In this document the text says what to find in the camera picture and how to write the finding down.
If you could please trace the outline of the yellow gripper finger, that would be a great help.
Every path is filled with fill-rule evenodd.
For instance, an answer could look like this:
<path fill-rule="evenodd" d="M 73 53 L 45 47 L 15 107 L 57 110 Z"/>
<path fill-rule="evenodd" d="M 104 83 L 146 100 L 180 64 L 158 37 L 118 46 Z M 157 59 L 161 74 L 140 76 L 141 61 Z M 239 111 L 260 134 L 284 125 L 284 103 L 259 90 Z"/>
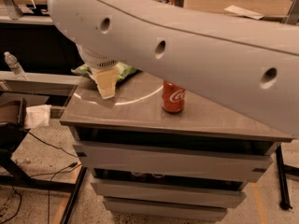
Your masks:
<path fill-rule="evenodd" d="M 115 95 L 117 71 L 114 67 L 108 69 L 92 68 L 92 78 L 97 85 L 103 99 L 112 98 Z"/>

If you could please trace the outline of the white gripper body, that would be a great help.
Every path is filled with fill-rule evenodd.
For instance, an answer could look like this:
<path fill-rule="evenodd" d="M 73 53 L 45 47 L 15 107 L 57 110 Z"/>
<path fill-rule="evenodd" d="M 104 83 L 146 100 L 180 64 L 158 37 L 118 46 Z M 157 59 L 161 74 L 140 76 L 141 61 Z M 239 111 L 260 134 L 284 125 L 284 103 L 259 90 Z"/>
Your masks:
<path fill-rule="evenodd" d="M 82 61 L 89 65 L 91 68 L 108 69 L 118 63 L 117 61 L 109 59 L 94 51 L 85 49 L 81 45 L 77 45 L 77 49 Z"/>

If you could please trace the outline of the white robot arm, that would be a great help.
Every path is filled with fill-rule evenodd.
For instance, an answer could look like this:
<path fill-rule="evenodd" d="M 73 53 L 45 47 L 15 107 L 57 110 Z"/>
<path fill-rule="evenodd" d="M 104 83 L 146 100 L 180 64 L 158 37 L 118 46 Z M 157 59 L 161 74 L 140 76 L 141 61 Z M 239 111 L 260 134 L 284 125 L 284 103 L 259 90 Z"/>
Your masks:
<path fill-rule="evenodd" d="M 127 63 L 274 129 L 299 135 L 299 27 L 153 0 L 48 0 L 54 25 Z"/>

